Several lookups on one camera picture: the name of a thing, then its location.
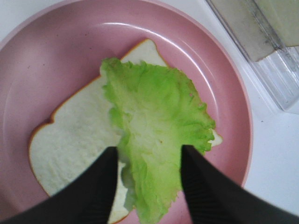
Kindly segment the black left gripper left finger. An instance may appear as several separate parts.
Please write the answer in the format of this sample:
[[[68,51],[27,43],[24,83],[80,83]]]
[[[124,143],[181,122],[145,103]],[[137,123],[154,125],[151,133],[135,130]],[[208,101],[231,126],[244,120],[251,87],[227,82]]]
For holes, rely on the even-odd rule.
[[[118,179],[118,152],[108,147],[75,181],[4,224],[106,224]]]

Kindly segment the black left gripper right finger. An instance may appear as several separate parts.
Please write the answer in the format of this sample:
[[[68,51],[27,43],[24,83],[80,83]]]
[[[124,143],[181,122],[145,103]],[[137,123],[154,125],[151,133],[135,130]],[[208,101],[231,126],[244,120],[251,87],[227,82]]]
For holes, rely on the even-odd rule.
[[[181,182],[194,224],[297,224],[298,216],[238,186],[193,146],[181,149]]]

